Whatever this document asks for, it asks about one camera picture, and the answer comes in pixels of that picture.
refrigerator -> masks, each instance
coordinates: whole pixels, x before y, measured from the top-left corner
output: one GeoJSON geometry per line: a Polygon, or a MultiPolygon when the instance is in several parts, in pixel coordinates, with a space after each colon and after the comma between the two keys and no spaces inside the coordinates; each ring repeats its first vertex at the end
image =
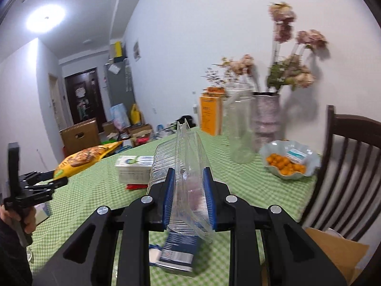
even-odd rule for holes
{"type": "Polygon", "coordinates": [[[127,116],[131,119],[130,113],[132,105],[135,103],[135,96],[128,58],[121,62],[108,63],[105,65],[105,69],[111,106],[123,103],[127,110],[127,116]]]}

bowl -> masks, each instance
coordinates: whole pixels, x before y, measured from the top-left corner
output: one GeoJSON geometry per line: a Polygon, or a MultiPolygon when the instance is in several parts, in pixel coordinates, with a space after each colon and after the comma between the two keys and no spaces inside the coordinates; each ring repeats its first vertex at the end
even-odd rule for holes
{"type": "Polygon", "coordinates": [[[310,177],[315,173],[315,169],[320,167],[320,156],[312,151],[307,145],[303,145],[297,141],[280,141],[276,140],[265,144],[259,150],[262,162],[265,168],[267,168],[272,174],[280,177],[281,179],[300,179],[303,176],[310,177]],[[282,175],[279,169],[273,165],[269,165],[266,158],[272,153],[285,156],[290,149],[297,149],[307,155],[304,165],[306,166],[306,172],[304,174],[295,172],[292,175],[282,175]]]}

black sleeve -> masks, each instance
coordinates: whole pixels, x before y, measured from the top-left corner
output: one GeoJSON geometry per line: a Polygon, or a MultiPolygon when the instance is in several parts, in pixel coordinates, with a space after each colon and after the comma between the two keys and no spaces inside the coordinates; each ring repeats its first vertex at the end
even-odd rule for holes
{"type": "Polygon", "coordinates": [[[20,245],[17,233],[0,219],[0,280],[9,286],[31,286],[32,273],[26,248],[20,245]]]}

tablecloth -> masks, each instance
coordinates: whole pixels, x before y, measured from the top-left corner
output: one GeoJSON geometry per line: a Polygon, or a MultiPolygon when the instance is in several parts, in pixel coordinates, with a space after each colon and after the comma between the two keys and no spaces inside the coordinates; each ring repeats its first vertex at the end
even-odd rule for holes
{"type": "MultiPolygon", "coordinates": [[[[197,130],[209,158],[214,180],[226,183],[230,192],[249,204],[268,208],[280,205],[295,220],[300,219],[310,198],[315,177],[284,181],[270,174],[259,155],[249,164],[233,163],[229,158],[229,142],[225,135],[210,136],[197,130]]],[[[173,136],[153,141],[123,155],[154,155],[156,147],[173,136]]],[[[87,170],[69,178],[67,186],[58,189],[50,202],[52,216],[39,225],[33,234],[30,264],[35,273],[61,247],[70,235],[101,205],[111,209],[129,205],[145,194],[145,190],[128,191],[118,181],[114,167],[120,155],[108,157],[87,170]]],[[[257,232],[261,262],[264,260],[260,233],[257,232]]],[[[151,244],[163,244],[166,233],[151,232],[151,244]]],[[[158,267],[150,268],[151,284],[155,286],[228,285],[230,233],[216,233],[211,244],[203,243],[195,257],[191,276],[170,273],[158,267]]],[[[117,270],[117,257],[114,261],[117,270]]]]}

dark brown door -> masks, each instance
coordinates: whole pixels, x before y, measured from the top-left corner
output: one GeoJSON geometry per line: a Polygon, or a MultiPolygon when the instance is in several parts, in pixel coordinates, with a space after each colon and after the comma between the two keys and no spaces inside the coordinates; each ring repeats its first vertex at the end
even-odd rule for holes
{"type": "Polygon", "coordinates": [[[106,122],[96,68],[65,77],[67,99],[74,124],[96,118],[98,131],[106,122]]]}

